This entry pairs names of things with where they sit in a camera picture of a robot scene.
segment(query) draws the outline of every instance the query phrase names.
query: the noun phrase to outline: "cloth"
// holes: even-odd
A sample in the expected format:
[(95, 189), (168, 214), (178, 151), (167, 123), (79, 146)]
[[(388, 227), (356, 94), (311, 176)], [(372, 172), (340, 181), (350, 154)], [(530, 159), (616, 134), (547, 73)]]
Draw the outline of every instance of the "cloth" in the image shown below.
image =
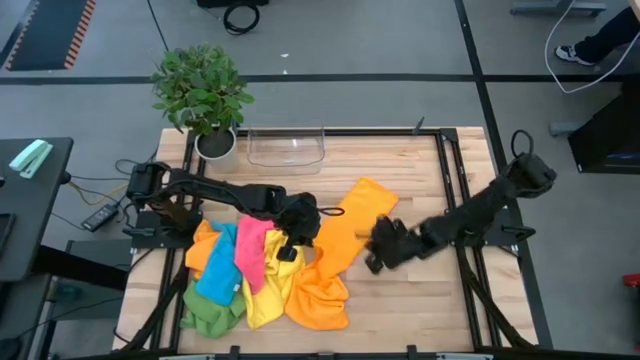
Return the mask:
[(243, 216), (238, 221), (234, 262), (242, 273), (243, 283), (249, 283), (254, 295), (264, 286), (265, 234), (273, 228), (272, 221), (262, 221), (251, 216)]
[(180, 327), (195, 328), (198, 334), (208, 338), (220, 337), (233, 329), (245, 311), (242, 294), (236, 293), (230, 306), (220, 306), (200, 296), (196, 286), (192, 281), (182, 297), (187, 311)]
[(633, 41), (640, 32), (640, 21), (631, 7), (609, 20), (594, 36), (576, 44), (576, 55), (588, 62), (599, 63), (615, 48)]
[(398, 197), (369, 178), (361, 178), (342, 199), (342, 216), (330, 217), (314, 240), (316, 259), (293, 280), (285, 312), (295, 322), (316, 330), (343, 329), (349, 324), (344, 302), (349, 291), (338, 277), (362, 250), (379, 215), (387, 215)]
[(196, 290), (218, 305), (229, 306), (242, 281), (240, 270), (233, 263), (238, 227), (235, 224), (214, 222), (213, 229), (220, 231), (220, 237), (200, 281), (196, 284)]
[(287, 242), (280, 230), (267, 231), (264, 241), (265, 284), (257, 294), (251, 293), (247, 278), (242, 279), (242, 294), (247, 305), (249, 328), (257, 329), (284, 313), (284, 305), (291, 293), (293, 276), (304, 267), (302, 246), (294, 246), (298, 256), (292, 262), (278, 260), (278, 250)]
[(196, 280), (200, 279), (207, 267), (207, 261), (219, 236), (220, 233), (213, 231), (207, 220), (202, 220), (193, 234), (193, 245), (185, 254), (185, 265), (193, 270), (193, 277)]

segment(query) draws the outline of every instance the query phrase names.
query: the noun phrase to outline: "orange towel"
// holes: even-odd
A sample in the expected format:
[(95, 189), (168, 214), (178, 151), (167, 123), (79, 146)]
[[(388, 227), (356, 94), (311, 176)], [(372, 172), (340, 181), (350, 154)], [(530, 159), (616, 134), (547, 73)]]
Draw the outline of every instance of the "orange towel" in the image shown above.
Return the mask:
[(328, 218), (314, 240), (316, 259), (298, 272), (285, 313), (315, 330), (349, 325), (344, 302), (349, 291), (338, 277), (364, 247), (356, 234), (368, 234), (379, 215), (388, 215), (398, 197), (369, 178), (361, 178), (340, 202), (344, 215)]
[(193, 234), (193, 245), (185, 255), (185, 265), (193, 270), (194, 278), (200, 279), (202, 276), (218, 237), (220, 237), (220, 233), (213, 231), (207, 220), (202, 220)]

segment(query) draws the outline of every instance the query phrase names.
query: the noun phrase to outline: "potted plant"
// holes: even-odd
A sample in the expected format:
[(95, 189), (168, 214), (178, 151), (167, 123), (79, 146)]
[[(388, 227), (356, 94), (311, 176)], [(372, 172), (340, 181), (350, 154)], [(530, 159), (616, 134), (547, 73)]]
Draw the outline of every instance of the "potted plant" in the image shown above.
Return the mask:
[(154, 93), (173, 126), (189, 128), (197, 135), (195, 149), (218, 172), (238, 165), (235, 125), (244, 120), (242, 103), (253, 97), (244, 88), (229, 56), (208, 44), (168, 51), (154, 73)]

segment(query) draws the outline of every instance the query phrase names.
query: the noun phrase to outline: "blue towel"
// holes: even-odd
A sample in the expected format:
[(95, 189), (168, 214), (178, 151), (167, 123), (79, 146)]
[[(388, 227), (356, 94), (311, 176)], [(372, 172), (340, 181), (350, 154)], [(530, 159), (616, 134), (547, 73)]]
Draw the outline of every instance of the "blue towel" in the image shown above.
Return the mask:
[(218, 305), (229, 306), (242, 281), (242, 274), (233, 263), (238, 227), (235, 224), (216, 222), (212, 225), (213, 230), (220, 232), (220, 237), (209, 256), (200, 281), (196, 284), (196, 291)]

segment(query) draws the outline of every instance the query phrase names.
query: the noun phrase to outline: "white flower pot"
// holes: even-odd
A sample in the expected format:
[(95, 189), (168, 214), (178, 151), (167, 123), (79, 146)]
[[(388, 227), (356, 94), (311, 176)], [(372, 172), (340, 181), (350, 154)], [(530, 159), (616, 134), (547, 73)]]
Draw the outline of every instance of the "white flower pot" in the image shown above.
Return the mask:
[(233, 145), (231, 146), (231, 149), (227, 151), (227, 153), (218, 157), (209, 157), (202, 154), (202, 152), (198, 148), (198, 144), (200, 142), (199, 140), (202, 135), (198, 135), (196, 137), (195, 149), (198, 152), (198, 155), (200, 155), (201, 158), (203, 158), (209, 165), (211, 165), (211, 167), (217, 173), (231, 173), (235, 171), (235, 169), (237, 169), (238, 165), (240, 164), (237, 146), (238, 139), (236, 138), (236, 134), (231, 129), (228, 129), (227, 131), (231, 134), (231, 136), (233, 136)]

